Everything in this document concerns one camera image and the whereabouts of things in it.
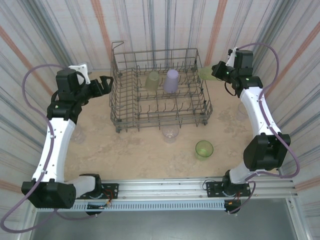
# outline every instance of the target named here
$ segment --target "gray floor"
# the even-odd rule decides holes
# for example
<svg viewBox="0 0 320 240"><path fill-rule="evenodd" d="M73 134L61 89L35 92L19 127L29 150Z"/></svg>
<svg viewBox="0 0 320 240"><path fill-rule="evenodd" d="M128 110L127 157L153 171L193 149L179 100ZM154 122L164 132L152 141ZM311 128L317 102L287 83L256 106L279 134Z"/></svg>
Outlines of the gray floor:
<svg viewBox="0 0 320 240"><path fill-rule="evenodd" d="M82 217L83 213L65 213ZM39 213L37 222L47 213ZM284 199L251 200L238 215L224 211L104 212L66 221L57 216L33 231L32 240L295 240Z"/></svg>

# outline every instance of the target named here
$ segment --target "orange stripe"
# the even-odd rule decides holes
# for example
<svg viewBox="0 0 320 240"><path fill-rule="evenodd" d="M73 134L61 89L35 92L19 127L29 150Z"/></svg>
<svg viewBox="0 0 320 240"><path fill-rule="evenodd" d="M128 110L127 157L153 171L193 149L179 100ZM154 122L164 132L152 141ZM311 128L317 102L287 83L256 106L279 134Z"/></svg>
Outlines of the orange stripe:
<svg viewBox="0 0 320 240"><path fill-rule="evenodd" d="M11 48L11 50L17 55L17 57L21 60L23 65L28 69L32 69L33 65L29 62L26 56L19 50L17 45L12 41L6 31L0 26L0 36L5 41L5 43ZM49 94L52 95L53 92L51 91L50 87L45 83L45 81L40 77L40 75L36 72L32 73L35 79L41 84L44 90Z"/></svg>
<svg viewBox="0 0 320 240"><path fill-rule="evenodd" d="M215 12L215 16L213 20L213 25L211 29L211 35L210 35L209 45L207 48L207 54L205 57L204 66L208 66L211 63L212 55L214 54L214 49L217 43L219 31L221 28L221 23L224 18L227 1L228 0L219 0L218 8Z"/></svg>
<svg viewBox="0 0 320 240"><path fill-rule="evenodd" d="M295 186L297 191L303 191L310 188L320 186L320 176L309 179L308 181L303 181Z"/></svg>
<svg viewBox="0 0 320 240"><path fill-rule="evenodd" d="M283 71L279 74L276 82L272 87L269 88L269 90L266 92L265 96L268 97L273 89L278 85L278 83L284 78L284 76L287 74L289 69L293 66L293 64L296 62L296 60L301 56L301 54L307 49L307 47L310 45L310 43L315 39L315 37L320 32L320 22L314 27L314 29L310 32L308 37L304 40L302 45L299 47L299 49L296 51L295 55L291 58L291 60L288 62L288 64L284 67Z"/></svg>
<svg viewBox="0 0 320 240"><path fill-rule="evenodd" d="M106 52L108 53L109 59L111 61L111 59L112 59L111 41L110 41L107 27L105 24L104 13L102 12L100 0L91 0L91 4L93 7L93 11L95 13L95 17L97 18L99 26L100 26L100 31L102 34L102 38L103 38L104 46L106 48Z"/></svg>
<svg viewBox="0 0 320 240"><path fill-rule="evenodd" d="M12 184L10 182L0 180L0 189L8 190L11 192L16 192L18 194L21 194L21 187L17 186L15 184Z"/></svg>

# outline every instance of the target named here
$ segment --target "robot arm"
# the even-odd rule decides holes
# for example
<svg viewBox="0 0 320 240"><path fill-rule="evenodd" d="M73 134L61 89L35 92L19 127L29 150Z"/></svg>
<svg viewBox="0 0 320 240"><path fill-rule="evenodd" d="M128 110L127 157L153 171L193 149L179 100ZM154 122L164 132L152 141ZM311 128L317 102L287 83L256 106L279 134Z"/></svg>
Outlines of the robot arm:
<svg viewBox="0 0 320 240"><path fill-rule="evenodd" d="M45 175L36 190L28 198L36 208L71 208L75 199L84 193L99 195L101 180L98 174L83 174L77 179L65 182L64 167L71 135L76 127L82 106L89 99L111 92L112 77L100 76L90 80L86 64L69 66L56 75L58 91L52 96L47 108L47 117L52 125L54 135L47 129L40 162L31 181L22 184L21 191L27 194L44 171L51 138L54 138L53 150Z"/></svg>
<svg viewBox="0 0 320 240"><path fill-rule="evenodd" d="M212 75L231 84L235 94L240 98L248 113L252 125L253 139L243 152L243 162L227 171L224 176L224 191L233 195L236 185L246 183L246 178L260 171L270 171L281 167L287 149L270 131L259 106L259 95L263 84L258 76L253 76L253 53L249 50L238 50L236 47L228 51L227 63L220 61L212 67ZM275 124L263 95L261 100L265 114L272 128L289 145L288 134L282 134Z"/></svg>

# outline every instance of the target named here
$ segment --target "clear plastic cup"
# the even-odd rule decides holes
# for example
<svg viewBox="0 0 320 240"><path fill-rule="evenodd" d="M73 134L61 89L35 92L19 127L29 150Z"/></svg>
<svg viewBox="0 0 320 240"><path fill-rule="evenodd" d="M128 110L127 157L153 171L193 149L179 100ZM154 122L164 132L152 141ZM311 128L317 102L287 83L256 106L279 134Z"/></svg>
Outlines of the clear plastic cup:
<svg viewBox="0 0 320 240"><path fill-rule="evenodd" d="M238 105L237 112L235 114L235 119L237 119L239 122L243 122L248 118L248 113L246 110L245 105L241 102Z"/></svg>
<svg viewBox="0 0 320 240"><path fill-rule="evenodd" d="M206 140L199 141L195 146L195 154L199 160L206 160L214 153L214 146Z"/></svg>
<svg viewBox="0 0 320 240"><path fill-rule="evenodd" d="M163 84L163 90L168 94L174 94L178 90L179 73L177 70L170 69L166 73L166 78Z"/></svg>
<svg viewBox="0 0 320 240"><path fill-rule="evenodd" d="M163 126L162 134L164 136L164 141L168 144L172 144L176 141L179 134L179 127L178 125Z"/></svg>
<svg viewBox="0 0 320 240"><path fill-rule="evenodd" d="M75 125L70 140L76 144L82 144L86 140L86 135L83 133L79 124Z"/></svg>
<svg viewBox="0 0 320 240"><path fill-rule="evenodd" d="M149 73L148 77L145 81L145 88L148 91L156 91L159 86L159 73L156 71L152 71Z"/></svg>

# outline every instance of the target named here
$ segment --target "wire rack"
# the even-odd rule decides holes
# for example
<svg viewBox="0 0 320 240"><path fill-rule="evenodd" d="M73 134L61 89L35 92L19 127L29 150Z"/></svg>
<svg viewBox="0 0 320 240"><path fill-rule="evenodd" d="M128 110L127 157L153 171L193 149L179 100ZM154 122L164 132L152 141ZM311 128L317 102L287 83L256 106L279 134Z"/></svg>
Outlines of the wire rack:
<svg viewBox="0 0 320 240"><path fill-rule="evenodd" d="M112 43L113 85L109 105L115 130L184 124L206 125L213 112L208 87L198 76L197 48L117 52L123 41ZM178 90L168 94L163 85L169 69L179 72ZM159 73L159 87L147 91L151 71Z"/></svg>

